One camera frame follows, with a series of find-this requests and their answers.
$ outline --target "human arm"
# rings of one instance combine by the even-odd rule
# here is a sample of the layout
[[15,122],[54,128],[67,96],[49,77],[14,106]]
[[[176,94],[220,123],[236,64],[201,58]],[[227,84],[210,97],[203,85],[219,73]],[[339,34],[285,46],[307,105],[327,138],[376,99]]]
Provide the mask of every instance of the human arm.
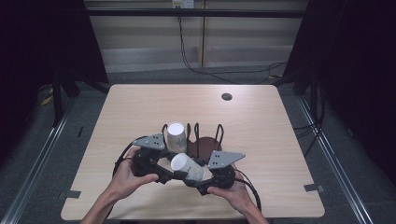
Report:
[[103,223],[114,204],[137,190],[140,186],[158,179],[157,175],[134,176],[132,157],[139,147],[131,147],[105,191],[98,197],[81,224]]
[[[235,178],[244,179],[239,172],[235,172]],[[262,212],[251,201],[245,184],[235,181],[229,189],[210,187],[207,192],[227,200],[231,207],[244,215],[250,224],[268,224]]]

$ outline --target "paper cup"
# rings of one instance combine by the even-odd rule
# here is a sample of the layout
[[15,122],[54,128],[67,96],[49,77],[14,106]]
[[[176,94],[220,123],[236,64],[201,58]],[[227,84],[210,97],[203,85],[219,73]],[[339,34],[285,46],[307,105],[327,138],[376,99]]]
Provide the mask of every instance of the paper cup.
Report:
[[169,151],[176,153],[186,152],[187,140],[184,125],[180,122],[172,122],[166,130],[166,144]]
[[201,182],[205,178],[205,169],[193,161],[185,153],[177,154],[171,161],[171,168],[174,171],[188,173],[185,179]]

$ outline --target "gray floor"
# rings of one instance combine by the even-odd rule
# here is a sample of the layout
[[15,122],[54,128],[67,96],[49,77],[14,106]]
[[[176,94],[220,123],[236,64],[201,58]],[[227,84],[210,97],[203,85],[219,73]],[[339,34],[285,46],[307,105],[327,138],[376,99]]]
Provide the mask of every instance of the gray floor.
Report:
[[[250,69],[263,68],[265,67],[225,67],[210,68],[209,71],[243,70],[246,72]],[[253,84],[262,81],[262,84],[270,84],[274,82],[274,79],[266,79],[267,72],[256,74],[245,72],[218,76],[240,84]],[[279,75],[281,72],[282,68],[280,67],[278,70],[272,71],[271,74]],[[217,77],[195,74],[188,69],[108,74],[108,77],[111,84],[230,84]],[[28,204],[26,204],[20,223],[67,223],[60,216],[64,199],[59,198],[59,195],[71,187],[85,147],[88,145],[95,122],[106,99],[105,94],[92,89],[90,86],[85,84],[79,84],[79,86],[81,95],[77,98],[64,130],[49,156]],[[292,126],[302,127],[307,125],[298,103],[300,96],[294,95],[292,83],[282,85],[278,89]],[[4,216],[13,198],[18,193],[24,178],[28,175],[35,158],[50,133],[53,122],[53,107],[51,104],[39,105],[46,94],[46,91],[39,93],[39,100],[29,116],[24,137],[14,148],[7,164],[0,170],[0,217]],[[367,157],[360,141],[349,136],[347,127],[329,105],[326,107],[323,130],[328,136],[338,160],[344,166],[352,184],[367,206],[373,222],[395,223],[396,190],[394,186]],[[297,130],[296,134],[303,132],[304,130]],[[299,138],[302,151],[308,149],[313,139],[314,135],[312,133]],[[315,182],[326,189],[320,193],[320,198],[326,209],[325,215],[321,218],[277,218],[273,222],[276,224],[359,223],[318,144],[314,144],[306,157],[306,162]]]

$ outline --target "wooden table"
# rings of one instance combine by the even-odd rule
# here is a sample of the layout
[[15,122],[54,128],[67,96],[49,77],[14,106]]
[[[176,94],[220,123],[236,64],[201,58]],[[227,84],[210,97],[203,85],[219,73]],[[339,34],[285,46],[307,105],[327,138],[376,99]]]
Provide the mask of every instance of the wooden table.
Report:
[[[230,93],[231,101],[221,98]],[[321,217],[324,208],[291,128],[277,89],[235,85],[115,85],[106,98],[91,141],[62,211],[66,220],[82,219],[110,182],[114,162],[142,135],[160,133],[165,123],[200,124],[200,136],[215,137],[224,127],[222,149],[244,152],[236,163],[252,181],[266,217]],[[160,164],[169,167],[169,161]],[[216,196],[201,196],[183,182],[151,183],[119,201],[109,218],[217,219],[241,218]]]

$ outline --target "white cup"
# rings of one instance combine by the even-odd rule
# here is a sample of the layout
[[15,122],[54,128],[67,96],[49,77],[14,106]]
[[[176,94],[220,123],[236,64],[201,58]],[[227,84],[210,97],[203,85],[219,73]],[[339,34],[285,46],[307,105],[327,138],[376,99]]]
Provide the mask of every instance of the white cup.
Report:
[[177,154],[171,161],[171,168],[174,171],[188,173],[185,179],[201,182],[205,178],[205,169],[193,161],[185,153]]
[[187,140],[184,125],[180,122],[172,122],[166,130],[166,144],[169,151],[176,153],[186,152]]

